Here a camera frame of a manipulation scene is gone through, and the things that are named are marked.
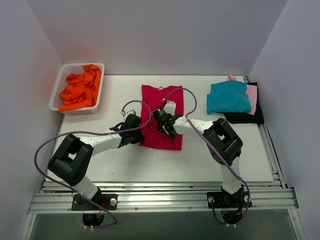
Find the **crimson red t-shirt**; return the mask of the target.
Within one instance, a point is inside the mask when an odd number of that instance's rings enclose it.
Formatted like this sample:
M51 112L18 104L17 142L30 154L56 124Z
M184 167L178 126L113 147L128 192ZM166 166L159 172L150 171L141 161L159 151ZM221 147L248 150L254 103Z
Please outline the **crimson red t-shirt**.
M142 109L141 109L141 123L144 124L148 121L150 111L155 111L158 107L163 106L163 99L167 98L169 101L176 103L176 114L184 114L184 93L181 90L181 86L170 85L163 88L162 90L150 86L142 85ZM160 149L160 150L171 150L181 151L183 144L183 136L176 135L175 139L167 136L164 132L157 130L158 124L152 117L146 126L141 129L144 140L139 143L141 147Z

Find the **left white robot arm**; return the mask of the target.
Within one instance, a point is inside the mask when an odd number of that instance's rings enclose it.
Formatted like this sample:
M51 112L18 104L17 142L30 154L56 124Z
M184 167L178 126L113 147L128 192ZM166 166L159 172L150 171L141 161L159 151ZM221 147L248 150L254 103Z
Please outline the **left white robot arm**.
M90 210L100 206L99 188L86 176L91 157L101 152L140 143L144 137L138 128L142 120L130 113L123 122L111 127L106 135L76 137L67 135L48 163L48 169L82 194L83 204Z

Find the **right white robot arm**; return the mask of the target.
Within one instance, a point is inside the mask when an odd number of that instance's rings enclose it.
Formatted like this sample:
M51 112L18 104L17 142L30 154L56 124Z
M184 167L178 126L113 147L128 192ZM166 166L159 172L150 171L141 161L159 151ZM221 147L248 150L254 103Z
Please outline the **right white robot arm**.
M229 123L218 118L215 121L189 119L185 115L172 115L163 107L152 113L157 122L157 130L170 136L187 135L202 139L212 158L220 164L222 175L222 200L227 206L240 201L239 190L243 186L240 179L240 155L243 141Z

